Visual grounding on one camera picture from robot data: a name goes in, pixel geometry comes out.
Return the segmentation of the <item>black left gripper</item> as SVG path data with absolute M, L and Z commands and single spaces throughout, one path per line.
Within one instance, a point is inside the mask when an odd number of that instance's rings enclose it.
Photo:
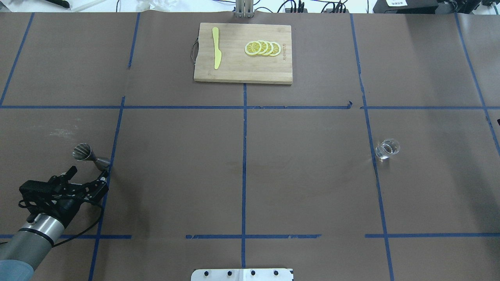
M 39 214 L 45 214 L 57 219 L 67 228 L 79 212 L 81 205 L 89 203 L 100 208 L 99 217 L 92 227 L 98 224 L 104 213 L 100 202 L 109 191 L 109 170 L 103 170 L 96 180 L 84 184 L 70 183 L 76 173 L 77 168 L 71 166 L 60 176 L 52 176 L 47 183 L 59 186 L 55 194 L 51 196 L 27 197 L 27 210 L 30 212 L 27 217 L 29 223 L 33 223 Z

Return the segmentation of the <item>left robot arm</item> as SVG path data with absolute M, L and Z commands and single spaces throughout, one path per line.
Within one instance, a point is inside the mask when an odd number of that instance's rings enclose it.
M 8 242 L 1 243 L 0 279 L 2 281 L 29 281 L 35 270 L 54 247 L 80 211 L 84 203 L 97 206 L 98 219 L 104 215 L 101 200 L 109 191 L 109 169 L 84 184 L 71 183 L 76 167 L 52 176 L 48 181 L 28 180 L 20 188 L 20 208 L 29 216 L 25 224 Z

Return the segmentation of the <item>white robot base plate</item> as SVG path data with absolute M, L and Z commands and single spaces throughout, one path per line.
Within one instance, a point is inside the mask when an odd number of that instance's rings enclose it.
M 191 281 L 293 281 L 292 269 L 199 269 L 191 274 Z

